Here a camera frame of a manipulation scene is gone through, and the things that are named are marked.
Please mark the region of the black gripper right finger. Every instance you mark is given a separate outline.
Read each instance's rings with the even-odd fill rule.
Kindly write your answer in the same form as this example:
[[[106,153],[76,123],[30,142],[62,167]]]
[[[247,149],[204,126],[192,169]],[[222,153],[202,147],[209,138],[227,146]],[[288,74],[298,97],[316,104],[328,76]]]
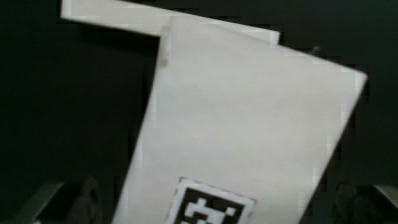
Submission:
[[[398,224],[398,206],[375,185],[336,185],[332,224]]]

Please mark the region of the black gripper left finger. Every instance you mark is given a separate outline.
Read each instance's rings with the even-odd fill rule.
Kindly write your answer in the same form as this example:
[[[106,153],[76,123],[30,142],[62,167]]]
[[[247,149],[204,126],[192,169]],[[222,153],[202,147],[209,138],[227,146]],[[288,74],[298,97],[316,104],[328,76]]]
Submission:
[[[87,178],[74,183],[46,183],[10,224],[105,224],[96,180]]]

